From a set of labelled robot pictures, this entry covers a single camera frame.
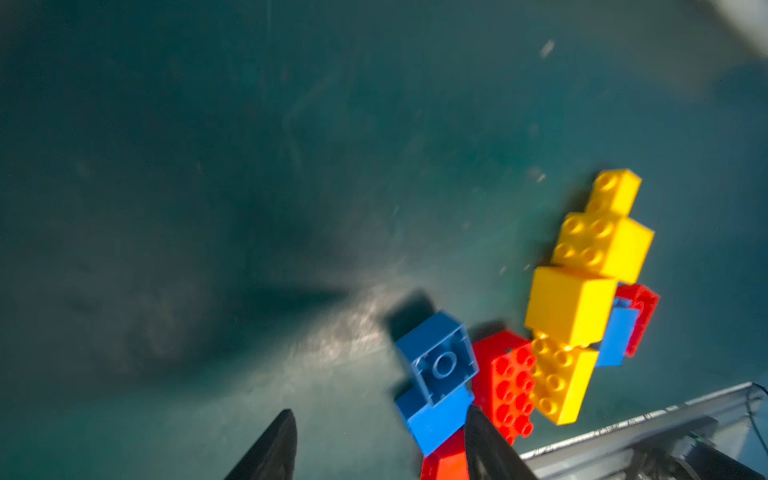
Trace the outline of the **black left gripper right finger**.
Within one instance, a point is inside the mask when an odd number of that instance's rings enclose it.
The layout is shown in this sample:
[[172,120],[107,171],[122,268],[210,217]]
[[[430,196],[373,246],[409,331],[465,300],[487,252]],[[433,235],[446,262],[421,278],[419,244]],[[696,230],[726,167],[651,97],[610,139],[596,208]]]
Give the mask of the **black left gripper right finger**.
[[467,412],[464,444],[470,480],[538,479],[476,405],[471,405]]

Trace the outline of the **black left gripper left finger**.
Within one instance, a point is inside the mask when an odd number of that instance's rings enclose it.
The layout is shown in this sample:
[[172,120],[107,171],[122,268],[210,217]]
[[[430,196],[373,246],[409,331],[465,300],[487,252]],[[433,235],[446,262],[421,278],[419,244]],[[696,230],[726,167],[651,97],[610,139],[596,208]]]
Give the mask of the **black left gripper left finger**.
[[282,410],[226,475],[225,480],[292,480],[297,455],[297,435],[293,411]]

